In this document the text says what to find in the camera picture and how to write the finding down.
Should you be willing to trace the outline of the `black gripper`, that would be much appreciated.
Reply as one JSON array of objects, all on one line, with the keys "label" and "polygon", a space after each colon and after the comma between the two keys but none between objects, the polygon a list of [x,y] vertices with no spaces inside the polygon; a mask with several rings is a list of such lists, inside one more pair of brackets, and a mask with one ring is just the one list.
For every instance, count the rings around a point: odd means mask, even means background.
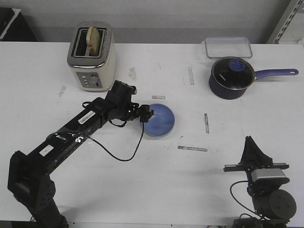
[{"label": "black gripper", "polygon": [[[246,166],[249,161],[252,161],[255,165],[263,165],[261,167],[258,166]],[[248,180],[248,193],[249,195],[264,195],[271,193],[275,190],[278,190],[282,185],[286,183],[282,183],[281,181],[275,180],[262,180],[256,183],[252,182],[251,172],[256,169],[275,169],[279,168],[282,171],[289,168],[289,165],[286,163],[274,163],[273,159],[266,154],[264,154],[260,148],[257,146],[255,141],[251,136],[245,137],[245,144],[243,153],[238,164],[224,165],[224,172],[232,172],[232,171],[244,171]]]},{"label": "black gripper", "polygon": [[148,104],[139,105],[131,101],[132,95],[136,94],[135,86],[115,80],[112,88],[108,91],[105,100],[109,102],[107,120],[118,119],[124,122],[140,118],[140,122],[147,123],[154,115],[154,111]]}]

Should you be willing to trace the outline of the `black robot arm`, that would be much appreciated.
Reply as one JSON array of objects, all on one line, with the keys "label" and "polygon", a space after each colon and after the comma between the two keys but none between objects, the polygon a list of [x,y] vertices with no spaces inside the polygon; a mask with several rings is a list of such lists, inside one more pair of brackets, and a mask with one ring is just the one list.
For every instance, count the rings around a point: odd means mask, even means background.
[{"label": "black robot arm", "polygon": [[86,139],[114,119],[123,123],[139,118],[146,123],[153,115],[149,105],[131,101],[137,92],[116,80],[105,98],[84,102],[84,110],[25,155],[16,151],[9,164],[8,190],[31,213],[34,221],[4,221],[5,228],[67,228],[66,218],[54,202],[55,184],[50,174]]},{"label": "black robot arm", "polygon": [[233,221],[234,228],[285,228],[296,214],[293,196],[280,189],[290,180],[284,174],[286,163],[274,163],[265,155],[251,136],[245,138],[241,160],[238,164],[225,165],[225,172],[244,171],[247,175],[247,193],[252,199],[252,215],[240,216]]}]

